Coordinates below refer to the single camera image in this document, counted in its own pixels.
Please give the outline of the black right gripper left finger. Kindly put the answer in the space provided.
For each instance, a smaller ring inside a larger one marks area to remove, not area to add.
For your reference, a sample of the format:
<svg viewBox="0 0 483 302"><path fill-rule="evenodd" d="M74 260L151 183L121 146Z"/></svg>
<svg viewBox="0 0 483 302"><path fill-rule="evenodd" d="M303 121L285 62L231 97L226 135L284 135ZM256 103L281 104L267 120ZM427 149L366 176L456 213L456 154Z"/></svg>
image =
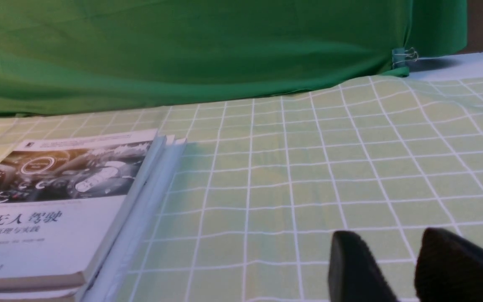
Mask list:
<svg viewBox="0 0 483 302"><path fill-rule="evenodd" d="M368 245L351 231L333 233L328 294L332 302L397 301Z"/></svg>

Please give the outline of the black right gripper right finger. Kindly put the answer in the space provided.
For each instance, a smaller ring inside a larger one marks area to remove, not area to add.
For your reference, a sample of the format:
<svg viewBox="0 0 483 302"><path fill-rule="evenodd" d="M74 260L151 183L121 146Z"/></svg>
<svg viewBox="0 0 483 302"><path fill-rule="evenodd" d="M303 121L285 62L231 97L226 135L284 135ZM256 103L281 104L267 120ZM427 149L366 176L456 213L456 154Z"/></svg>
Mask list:
<svg viewBox="0 0 483 302"><path fill-rule="evenodd" d="M483 302L483 248L444 228L426 228L414 287L421 302Z"/></svg>

